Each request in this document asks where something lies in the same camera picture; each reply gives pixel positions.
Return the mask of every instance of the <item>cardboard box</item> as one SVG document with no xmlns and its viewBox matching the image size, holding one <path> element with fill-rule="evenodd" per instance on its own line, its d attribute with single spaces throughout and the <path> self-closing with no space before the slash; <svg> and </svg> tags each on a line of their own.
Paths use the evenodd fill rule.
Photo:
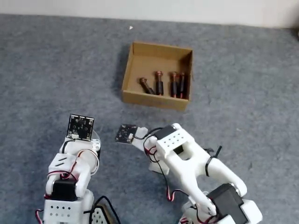
<svg viewBox="0 0 299 224">
<path fill-rule="evenodd" d="M 155 91 L 155 72 L 162 71 L 164 95 L 144 92 L 139 83 L 141 77 Z M 184 99 L 172 98 L 170 92 L 170 72 L 186 74 L 186 94 Z M 128 56 L 127 68 L 122 83 L 122 97 L 125 103 L 155 106 L 183 111 L 190 102 L 192 76 L 192 49 L 167 45 L 134 42 Z"/>
</svg>

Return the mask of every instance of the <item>gray carpet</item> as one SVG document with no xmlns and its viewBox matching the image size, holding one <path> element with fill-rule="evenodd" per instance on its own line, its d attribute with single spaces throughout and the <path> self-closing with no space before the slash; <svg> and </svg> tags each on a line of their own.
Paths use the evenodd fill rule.
<svg viewBox="0 0 299 224">
<path fill-rule="evenodd" d="M 185 112 L 121 101 L 134 40 L 194 49 Z M 102 165 L 89 189 L 108 196 L 124 224 L 174 224 L 186 198 L 166 201 L 163 177 L 147 170 L 144 154 L 114 142 L 118 127 L 174 122 L 203 147 L 223 145 L 220 159 L 247 184 L 262 223 L 297 223 L 299 43 L 290 30 L 0 15 L 0 94 L 2 224 L 36 223 L 70 113 L 96 119 Z"/>
</svg>

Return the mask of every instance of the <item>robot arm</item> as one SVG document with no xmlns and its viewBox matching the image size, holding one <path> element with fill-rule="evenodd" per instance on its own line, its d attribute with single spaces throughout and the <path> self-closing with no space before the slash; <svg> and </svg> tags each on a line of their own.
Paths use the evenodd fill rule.
<svg viewBox="0 0 299 224">
<path fill-rule="evenodd" d="M 136 135 L 141 136 L 140 132 L 145 129 L 140 128 Z M 155 148 L 155 155 L 149 157 L 159 161 L 163 173 L 171 170 L 178 178 L 182 190 L 189 195 L 189 206 L 184 213 L 191 222 L 257 224 L 262 221 L 256 204 L 242 198 L 247 193 L 245 183 L 219 159 L 211 157 L 179 124 L 167 126 L 143 140 L 133 139 L 132 144 L 142 150 Z M 161 172 L 157 166 L 151 163 L 150 170 Z M 197 185 L 199 175 L 215 178 L 222 185 L 205 195 Z"/>
<path fill-rule="evenodd" d="M 45 224 L 88 224 L 93 193 L 87 189 L 99 167 L 100 138 L 93 118 L 71 115 L 67 137 L 49 165 L 43 220 Z"/>
</svg>

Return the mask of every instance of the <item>copper screw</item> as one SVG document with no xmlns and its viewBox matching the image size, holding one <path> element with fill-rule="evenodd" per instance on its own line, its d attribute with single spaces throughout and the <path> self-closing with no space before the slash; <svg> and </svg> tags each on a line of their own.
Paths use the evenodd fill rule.
<svg viewBox="0 0 299 224">
<path fill-rule="evenodd" d="M 155 73 L 155 76 L 156 76 L 156 93 L 159 96 L 162 96 L 164 94 L 162 75 L 163 75 L 162 71 L 156 71 L 156 73 Z"/>
<path fill-rule="evenodd" d="M 147 84 L 147 79 L 142 77 L 139 79 L 139 82 L 141 84 L 141 86 L 143 87 L 144 91 L 148 94 L 155 94 L 155 92 L 152 90 L 152 88 L 149 87 L 149 85 Z"/>
<path fill-rule="evenodd" d="M 172 92 L 172 97 L 176 98 L 177 97 L 177 82 L 176 82 L 176 77 L 177 77 L 178 73 L 173 71 L 170 73 L 170 77 L 171 77 L 171 92 Z"/>
<path fill-rule="evenodd" d="M 181 80 L 180 80 L 180 90 L 181 90 L 181 93 L 180 93 L 180 98 L 182 99 L 183 98 L 183 91 L 184 91 L 184 83 L 185 83 L 185 73 L 181 73 Z"/>
</svg>

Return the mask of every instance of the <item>circuit board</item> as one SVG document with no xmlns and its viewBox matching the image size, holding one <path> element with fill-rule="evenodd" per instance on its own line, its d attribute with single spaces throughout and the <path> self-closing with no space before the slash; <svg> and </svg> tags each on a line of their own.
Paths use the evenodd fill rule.
<svg viewBox="0 0 299 224">
<path fill-rule="evenodd" d="M 122 124 L 116 134 L 115 141 L 132 144 L 137 128 L 136 125 Z"/>
<path fill-rule="evenodd" d="M 67 129 L 67 138 L 90 141 L 94 118 L 71 114 Z"/>
</svg>

